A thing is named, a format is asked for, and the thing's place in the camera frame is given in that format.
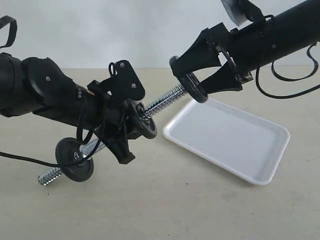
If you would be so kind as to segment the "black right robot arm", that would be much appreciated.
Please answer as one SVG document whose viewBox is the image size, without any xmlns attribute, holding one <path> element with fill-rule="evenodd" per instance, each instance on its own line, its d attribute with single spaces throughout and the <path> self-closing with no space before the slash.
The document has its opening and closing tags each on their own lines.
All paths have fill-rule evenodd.
<svg viewBox="0 0 320 240">
<path fill-rule="evenodd" d="M 250 24 L 232 30 L 223 23 L 205 28 L 184 54 L 169 62 L 173 75 L 199 102 L 209 94 L 241 91 L 252 80 L 252 71 L 320 40 L 317 0 L 305 0 L 278 15 L 265 15 L 248 0 L 223 4 L 236 24 Z"/>
</svg>

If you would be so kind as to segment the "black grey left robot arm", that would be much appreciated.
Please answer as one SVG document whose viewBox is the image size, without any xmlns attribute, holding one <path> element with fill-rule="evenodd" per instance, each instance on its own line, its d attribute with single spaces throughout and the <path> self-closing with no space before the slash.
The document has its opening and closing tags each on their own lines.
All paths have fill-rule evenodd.
<svg viewBox="0 0 320 240">
<path fill-rule="evenodd" d="M 20 60 L 0 54 L 0 114 L 4 117 L 34 115 L 76 128 L 66 154 L 90 142 L 105 145 L 120 164 L 135 156 L 129 140 L 153 139 L 157 129 L 142 117 L 145 89 L 131 64 L 112 62 L 109 77 L 78 85 L 50 58 Z"/>
</svg>

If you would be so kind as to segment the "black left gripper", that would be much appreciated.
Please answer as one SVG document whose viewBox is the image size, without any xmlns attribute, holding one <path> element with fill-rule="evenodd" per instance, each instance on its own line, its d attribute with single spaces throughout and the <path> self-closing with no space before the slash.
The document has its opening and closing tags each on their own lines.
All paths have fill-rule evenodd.
<svg viewBox="0 0 320 240">
<path fill-rule="evenodd" d="M 77 88 L 77 98 L 83 104 L 77 122 L 77 141 L 86 144 L 96 136 L 119 164 L 127 165 L 136 158 L 129 150 L 129 140 L 148 136 L 143 107 L 128 109 L 127 101 L 138 104 L 146 92 L 128 60 L 111 62 L 108 71 L 108 78 Z"/>
</svg>

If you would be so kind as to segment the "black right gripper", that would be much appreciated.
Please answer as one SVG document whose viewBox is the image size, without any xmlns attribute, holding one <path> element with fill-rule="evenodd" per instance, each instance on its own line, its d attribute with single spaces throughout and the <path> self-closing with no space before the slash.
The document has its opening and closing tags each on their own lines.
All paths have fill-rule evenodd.
<svg viewBox="0 0 320 240">
<path fill-rule="evenodd" d="M 203 29 L 191 47 L 181 56 L 169 60 L 169 66 L 175 77 L 202 70 L 221 67 L 219 55 L 226 63 L 213 75 L 201 82 L 207 95 L 219 92 L 239 92 L 242 84 L 254 78 L 250 72 L 240 69 L 231 51 L 232 34 L 223 23 Z"/>
</svg>

